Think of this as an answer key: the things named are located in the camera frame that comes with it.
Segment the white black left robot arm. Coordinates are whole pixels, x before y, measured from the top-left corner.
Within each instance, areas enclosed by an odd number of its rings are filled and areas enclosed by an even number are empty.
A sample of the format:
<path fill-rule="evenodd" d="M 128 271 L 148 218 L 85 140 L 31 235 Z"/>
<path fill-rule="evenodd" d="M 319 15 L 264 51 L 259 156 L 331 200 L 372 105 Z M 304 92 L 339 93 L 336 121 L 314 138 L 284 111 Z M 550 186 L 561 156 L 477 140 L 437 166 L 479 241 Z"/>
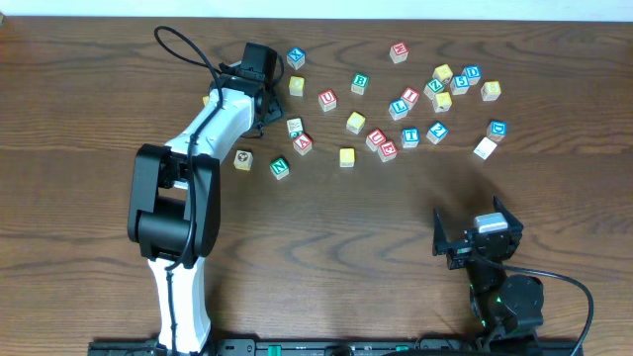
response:
<path fill-rule="evenodd" d="M 154 278 L 157 347 L 168 355 L 199 355 L 207 344 L 204 272 L 220 229 L 221 165 L 244 134 L 283 116 L 275 93 L 283 74 L 274 49 L 246 44 L 241 61 L 220 66 L 182 133 L 136 153 L 128 236 Z"/>

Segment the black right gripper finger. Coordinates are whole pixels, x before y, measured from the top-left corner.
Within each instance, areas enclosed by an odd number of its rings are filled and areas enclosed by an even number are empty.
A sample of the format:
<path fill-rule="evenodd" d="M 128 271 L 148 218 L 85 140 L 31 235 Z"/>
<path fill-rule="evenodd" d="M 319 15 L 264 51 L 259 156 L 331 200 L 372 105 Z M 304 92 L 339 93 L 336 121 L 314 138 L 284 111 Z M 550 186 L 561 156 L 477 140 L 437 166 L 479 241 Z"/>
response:
<path fill-rule="evenodd" d="M 493 197 L 493 206 L 497 213 L 503 215 L 509 230 L 523 230 L 523 224 L 505 207 L 498 196 Z"/>
<path fill-rule="evenodd" d="M 434 256 L 444 255 L 448 250 L 448 241 L 444 231 L 443 223 L 440 215 L 436 209 L 433 210 L 433 240 L 432 240 L 432 254 Z"/>

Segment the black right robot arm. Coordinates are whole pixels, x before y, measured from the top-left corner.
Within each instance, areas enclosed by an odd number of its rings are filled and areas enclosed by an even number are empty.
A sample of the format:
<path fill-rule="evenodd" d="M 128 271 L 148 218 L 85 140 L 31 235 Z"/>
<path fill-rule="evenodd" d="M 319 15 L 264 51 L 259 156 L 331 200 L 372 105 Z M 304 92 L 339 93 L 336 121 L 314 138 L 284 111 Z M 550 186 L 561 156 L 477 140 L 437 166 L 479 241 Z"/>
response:
<path fill-rule="evenodd" d="M 444 255 L 450 270 L 467 271 L 471 309 L 484 327 L 475 346 L 486 351 L 495 342 L 531 338 L 544 322 L 542 282 L 506 274 L 504 262 L 517 250 L 523 224 L 499 198 L 493 205 L 493 213 L 474 218 L 474 226 L 456 241 L 448 240 L 439 213 L 433 212 L 432 254 Z"/>

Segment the green B block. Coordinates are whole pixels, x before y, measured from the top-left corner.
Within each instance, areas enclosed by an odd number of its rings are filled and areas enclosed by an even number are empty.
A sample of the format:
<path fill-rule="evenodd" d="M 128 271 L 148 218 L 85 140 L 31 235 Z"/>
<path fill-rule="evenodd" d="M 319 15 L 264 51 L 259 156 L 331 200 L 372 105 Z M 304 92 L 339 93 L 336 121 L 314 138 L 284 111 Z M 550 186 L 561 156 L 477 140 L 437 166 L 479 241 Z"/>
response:
<path fill-rule="evenodd" d="M 369 81 L 369 76 L 362 73 L 356 73 L 351 82 L 351 92 L 358 95 L 364 95 L 369 85 Z"/>

